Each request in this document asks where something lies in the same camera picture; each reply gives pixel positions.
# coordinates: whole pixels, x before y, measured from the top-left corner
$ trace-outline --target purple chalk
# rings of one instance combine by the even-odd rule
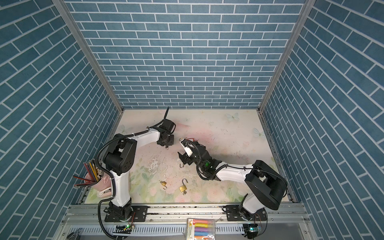
[[[209,229],[205,227],[195,227],[195,232],[209,232]]]

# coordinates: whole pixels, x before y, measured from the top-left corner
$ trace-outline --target metal mounting plate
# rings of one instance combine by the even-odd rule
[[[227,214],[227,221],[242,221],[243,218],[241,217],[240,214],[237,213],[237,209],[238,209],[239,205],[226,205],[224,208],[225,208],[225,212]],[[256,217],[256,220],[257,221],[266,221],[266,212],[264,211],[264,209],[259,209],[256,211],[256,213],[260,216],[260,219],[259,217]]]
[[[132,206],[133,212],[135,215],[133,216],[133,222],[145,222],[145,218],[147,217],[148,206]],[[120,222],[116,220],[111,215],[105,216],[105,222]]]

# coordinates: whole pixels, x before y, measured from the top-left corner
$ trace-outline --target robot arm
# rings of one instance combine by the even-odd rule
[[[197,141],[183,139],[181,141],[185,153],[179,154],[183,164],[196,164],[197,174],[203,180],[231,180],[246,183],[253,194],[246,196],[239,206],[238,212],[245,219],[252,219],[254,213],[268,207],[279,208],[281,199],[286,191],[286,180],[261,160],[254,164],[234,165],[213,159],[205,146]]]
[[[142,134],[122,138],[109,144],[103,162],[106,169],[114,176],[116,185],[115,197],[109,202],[109,207],[104,210],[107,213],[106,222],[127,221],[132,216],[131,196],[129,194],[129,170],[133,166],[136,148],[157,142],[160,146],[173,145],[175,124],[166,119],[159,123],[160,126],[148,127]]]

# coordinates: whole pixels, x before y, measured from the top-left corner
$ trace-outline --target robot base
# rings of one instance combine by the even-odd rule
[[[243,217],[240,212],[243,212],[242,209],[239,209],[240,205],[226,205],[225,208],[225,213],[227,214],[227,221],[242,221],[242,219],[246,220],[253,220],[255,217],[255,214],[252,216],[247,216]],[[264,209],[259,209],[256,211],[256,214],[260,216],[260,221],[266,221],[266,213]]]
[[[131,206],[132,200],[123,206],[118,207],[109,202],[109,207],[104,209],[107,213],[105,222],[145,222],[147,217],[148,206]]]

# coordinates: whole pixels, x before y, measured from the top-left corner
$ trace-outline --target pencil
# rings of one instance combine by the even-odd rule
[[[74,186],[88,186],[90,184],[94,184],[94,183],[93,182],[79,183],[79,184],[74,184]]]
[[[93,163],[91,163],[91,164],[92,164],[93,169],[95,171],[95,178],[96,178],[97,181],[99,181],[99,177],[97,176],[97,169],[96,169],[96,167],[95,167],[95,165]]]
[[[93,185],[95,185],[97,182],[94,182],[94,183],[91,183],[91,184],[86,184],[86,185],[74,185],[74,187],[77,187],[77,188],[83,188],[83,187],[86,187],[86,188],[89,188],[89,187],[92,187]]]
[[[78,177],[78,176],[72,176],[72,177],[75,177],[75,178],[78,178],[78,179],[81,179],[81,180],[84,180],[84,181],[88,181],[88,182],[94,182],[94,181],[92,181],[92,180],[85,179],[85,178]]]
[[[91,169],[92,169],[92,172],[93,172],[93,178],[95,179],[95,181],[98,181],[97,178],[96,178],[96,173],[95,173],[95,169],[93,168],[93,165],[91,162],[88,163],[90,166],[91,166]]]
[[[95,179],[93,179],[92,174],[91,174],[91,172],[90,172],[90,170],[89,170],[89,168],[88,168],[88,166],[87,166],[87,163],[85,163],[85,162],[84,162],[84,167],[85,167],[85,169],[87,170],[87,172],[88,172],[88,174],[89,174],[89,177],[90,177],[92,180],[95,181]]]

